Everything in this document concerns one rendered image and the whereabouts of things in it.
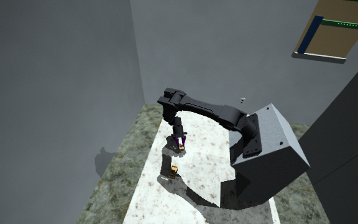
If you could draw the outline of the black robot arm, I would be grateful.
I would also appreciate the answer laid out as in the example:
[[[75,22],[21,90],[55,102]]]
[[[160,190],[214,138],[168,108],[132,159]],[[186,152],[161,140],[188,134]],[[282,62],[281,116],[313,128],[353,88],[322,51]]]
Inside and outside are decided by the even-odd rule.
[[[245,156],[262,152],[259,120],[256,113],[247,116],[247,113],[235,107],[213,105],[195,100],[187,96],[185,92],[173,88],[166,88],[163,97],[161,96],[157,103],[164,105],[163,120],[168,122],[170,126],[179,127],[181,125],[181,118],[176,116],[178,111],[191,111],[213,119],[229,131],[240,131],[239,133],[243,137],[243,152]]]

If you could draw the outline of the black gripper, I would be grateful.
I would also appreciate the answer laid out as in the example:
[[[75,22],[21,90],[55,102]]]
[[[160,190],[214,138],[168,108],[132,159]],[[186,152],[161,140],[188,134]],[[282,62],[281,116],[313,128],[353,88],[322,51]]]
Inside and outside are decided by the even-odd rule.
[[[182,124],[178,126],[174,126],[174,132],[175,134],[171,134],[171,136],[174,138],[175,142],[177,143],[177,146],[179,148],[178,138],[181,138],[183,147],[185,145],[185,139],[186,136],[184,134],[187,134],[187,132],[183,132]]]

